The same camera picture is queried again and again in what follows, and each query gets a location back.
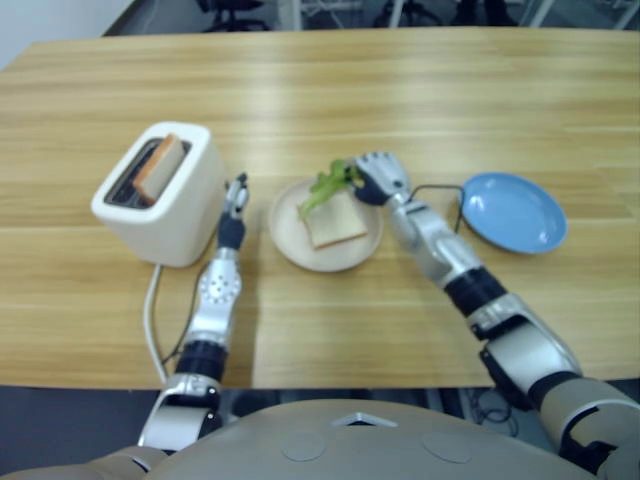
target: green lettuce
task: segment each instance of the green lettuce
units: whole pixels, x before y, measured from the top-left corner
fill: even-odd
[[[300,219],[307,218],[311,210],[346,188],[353,180],[358,179],[360,179],[358,170],[354,166],[348,165],[345,160],[338,159],[331,162],[329,174],[324,172],[318,174],[316,183],[309,189],[309,198],[299,206]]]

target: bread slice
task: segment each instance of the bread slice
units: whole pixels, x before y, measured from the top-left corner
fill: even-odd
[[[151,158],[133,179],[133,187],[149,204],[156,203],[185,157],[180,139],[170,133],[156,147]]]
[[[348,192],[335,194],[315,207],[304,220],[315,249],[335,245],[367,234],[358,208]]]

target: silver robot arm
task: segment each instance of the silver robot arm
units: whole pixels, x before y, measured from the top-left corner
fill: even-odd
[[[151,410],[139,446],[182,450],[222,426],[217,414],[220,381],[229,353],[233,309],[242,290],[237,260],[248,200],[247,175],[242,174],[227,191],[216,253],[198,279],[196,308],[176,371]]]
[[[484,341],[480,358],[505,398],[535,408],[558,453],[607,478],[638,478],[640,406],[607,383],[584,378],[569,347],[489,273],[473,249],[429,206],[411,198],[398,159],[352,160],[364,179],[355,195],[386,205],[394,233],[424,275],[443,289]]]

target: blue plate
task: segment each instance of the blue plate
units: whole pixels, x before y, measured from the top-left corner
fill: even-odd
[[[567,236],[567,217],[545,190],[510,173],[481,173],[464,184],[462,214],[479,235],[518,253],[544,253]]]

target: office chair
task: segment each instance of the office chair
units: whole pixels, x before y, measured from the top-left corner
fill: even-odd
[[[389,19],[391,18],[391,12],[393,11],[393,0],[387,0],[382,7],[382,12],[373,21],[374,28],[385,28],[389,26]],[[415,0],[407,0],[402,5],[402,15],[407,16],[408,25],[413,27],[415,24],[414,17],[428,18],[437,26],[443,25],[442,20],[435,13],[427,10],[424,5],[416,2]]]
[[[270,30],[262,20],[238,19],[236,12],[248,12],[264,5],[259,0],[197,0],[198,6],[203,12],[215,10],[216,15],[213,25],[203,33],[209,32],[247,32],[253,28]],[[224,12],[228,13],[228,19],[224,20]]]

